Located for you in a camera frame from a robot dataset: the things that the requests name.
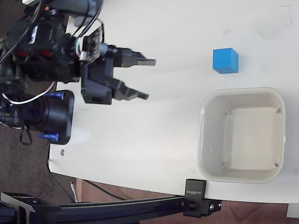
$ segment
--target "plastic container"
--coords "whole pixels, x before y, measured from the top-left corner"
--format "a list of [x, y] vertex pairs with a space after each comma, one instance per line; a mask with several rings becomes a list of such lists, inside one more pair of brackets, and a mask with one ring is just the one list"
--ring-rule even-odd
[[198, 167], [216, 182], [266, 183], [285, 151], [285, 103], [271, 88], [221, 90], [200, 110]]

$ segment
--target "white wire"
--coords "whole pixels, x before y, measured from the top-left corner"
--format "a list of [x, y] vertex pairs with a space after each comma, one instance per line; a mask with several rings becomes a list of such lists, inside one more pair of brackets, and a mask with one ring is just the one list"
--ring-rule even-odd
[[75, 49], [76, 49], [76, 55], [78, 57], [80, 57], [81, 53], [80, 53], [80, 39], [81, 37], [78, 37], [77, 40], [76, 40], [76, 46], [75, 46]]
[[42, 92], [42, 93], [36, 95], [35, 97], [33, 97], [33, 98], [31, 98], [31, 99], [25, 100], [25, 101], [20, 101], [20, 102], [18, 102], [18, 101], [13, 101], [13, 100], [9, 99], [4, 93], [2, 93], [2, 96], [3, 96], [5, 99], [7, 99], [11, 104], [14, 104], [14, 105], [27, 104], [27, 103], [30, 103], [30, 102], [36, 100], [37, 98], [40, 98], [40, 97], [42, 97], [43, 95], [45, 95], [47, 92], [50, 91], [50, 89], [54, 86], [54, 84], [55, 84], [55, 82], [52, 82], [52, 83], [50, 84], [50, 86], [49, 86], [44, 92]]
[[3, 125], [3, 126], [5, 126], [5, 127], [10, 127], [10, 128], [12, 128], [12, 129], [16, 129], [16, 130], [21, 130], [21, 129], [22, 129], [21, 127], [11, 127], [11, 126], [8, 126], [7, 124], [5, 124], [5, 123], [3, 123], [3, 122], [1, 122], [1, 121], [0, 121], [0, 125]]

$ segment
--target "white table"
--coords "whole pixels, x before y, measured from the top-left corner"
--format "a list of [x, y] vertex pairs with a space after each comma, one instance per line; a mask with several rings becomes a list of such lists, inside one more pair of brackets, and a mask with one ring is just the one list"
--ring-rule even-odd
[[[114, 69], [116, 78], [150, 97], [88, 105], [80, 84], [59, 83], [76, 100], [69, 143], [51, 145], [52, 172], [184, 195], [186, 179], [204, 179], [197, 167], [204, 98], [220, 89], [267, 86], [286, 104], [280, 174], [266, 184], [208, 182], [206, 198], [299, 203], [298, 1], [106, 0], [100, 18], [107, 43], [157, 60], [156, 67]], [[229, 47], [240, 55], [240, 71], [218, 74], [213, 49]]]

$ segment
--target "cable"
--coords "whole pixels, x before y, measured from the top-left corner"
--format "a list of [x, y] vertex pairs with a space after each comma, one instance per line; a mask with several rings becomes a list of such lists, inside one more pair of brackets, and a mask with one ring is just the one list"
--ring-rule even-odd
[[92, 182], [90, 182], [90, 181], [87, 181], [87, 180], [84, 180], [84, 181], [87, 182], [87, 183], [89, 183], [89, 184], [91, 184], [91, 185], [94, 186], [95, 188], [97, 188], [97, 189], [103, 191], [104, 193], [110, 195], [111, 197], [114, 197], [114, 198], [116, 198], [116, 199], [118, 199], [118, 200], [121, 200], [121, 201], [125, 201], [125, 199], [123, 199], [123, 198], [121, 198], [121, 197], [118, 197], [118, 196], [116, 196], [116, 195], [114, 195], [114, 194], [109, 193], [108, 191], [104, 190], [103, 188], [99, 187], [98, 185], [96, 185], [96, 184], [94, 184], [94, 183], [92, 183]]
[[2, 96], [4, 99], [8, 100], [11, 104], [14, 104], [14, 105], [22, 105], [22, 104], [27, 104], [27, 103], [30, 103], [34, 100], [36, 100], [37, 98], [40, 98], [42, 97], [43, 95], [45, 95], [47, 92], [50, 91], [50, 89], [53, 87], [53, 85], [55, 84], [55, 82], [52, 82], [50, 84], [50, 86], [42, 93], [36, 95], [35, 97], [31, 98], [31, 99], [28, 99], [28, 100], [25, 100], [25, 101], [13, 101], [11, 99], [9, 99], [4, 93], [2, 93]]
[[81, 37], [77, 38], [77, 40], [76, 40], [76, 46], [75, 46], [76, 55], [78, 57], [80, 57], [80, 55], [81, 55], [81, 52], [80, 52], [80, 39], [81, 39]]
[[12, 128], [12, 129], [15, 129], [15, 130], [21, 130], [21, 129], [22, 129], [21, 127], [11, 127], [11, 126], [9, 126], [9, 125], [7, 125], [7, 124], [1, 122], [1, 121], [0, 121], [0, 125], [3, 125], [3, 126], [5, 126], [5, 127], [10, 127], [10, 128]]
[[78, 37], [83, 37], [84, 34], [87, 33], [87, 31], [90, 29], [90, 27], [94, 24], [94, 22], [97, 20], [101, 9], [102, 9], [102, 5], [103, 5], [103, 1], [102, 0], [98, 0], [97, 2], [97, 12], [94, 14], [94, 17], [92, 18], [92, 20], [90, 20], [89, 24], [87, 24], [87, 26], [83, 29], [83, 31], [79, 34]]
[[16, 44], [0, 59], [0, 65], [4, 62], [5, 59], [7, 59], [8, 56], [11, 55], [11, 53], [21, 44], [21, 42], [23, 41], [23, 39], [27, 36], [27, 34], [29, 32], [32, 31], [33, 27], [36, 24], [36, 21], [41, 17], [41, 14], [43, 12], [45, 6], [45, 0], [40, 0], [40, 3], [38, 4], [38, 6], [36, 7], [36, 10], [33, 14], [33, 17], [30, 21], [30, 24], [28, 26], [28, 28], [25, 30], [25, 32], [19, 37], [19, 39], [17, 40]]
[[89, 0], [86, 0], [87, 1], [87, 11], [86, 11], [86, 14], [85, 14], [85, 17], [84, 19], [82, 20], [82, 23], [80, 24], [80, 26], [77, 28], [77, 30], [73, 33], [72, 36], [74, 36], [84, 25], [86, 19], [88, 18], [88, 13], [89, 13], [89, 8], [90, 8], [90, 3], [89, 3]]
[[52, 179], [54, 180], [54, 182], [59, 186], [59, 188], [65, 193], [65, 195], [69, 198], [69, 200], [72, 202], [72, 203], [75, 203], [74, 199], [69, 195], [69, 193], [66, 192], [66, 190], [58, 183], [58, 181], [55, 179], [55, 177], [53, 176], [50, 168], [49, 168], [49, 165], [46, 164], [46, 167], [47, 167], [47, 170], [50, 174], [50, 176], [52, 177]]

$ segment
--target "black clamp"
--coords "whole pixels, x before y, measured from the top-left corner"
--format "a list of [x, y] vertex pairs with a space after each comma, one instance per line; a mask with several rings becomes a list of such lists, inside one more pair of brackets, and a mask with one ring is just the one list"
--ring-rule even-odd
[[186, 180], [184, 216], [200, 218], [221, 210], [222, 201], [206, 199], [205, 192], [206, 181]]
[[59, 205], [51, 204], [28, 194], [1, 193], [1, 201], [16, 210], [18, 223], [56, 224]]

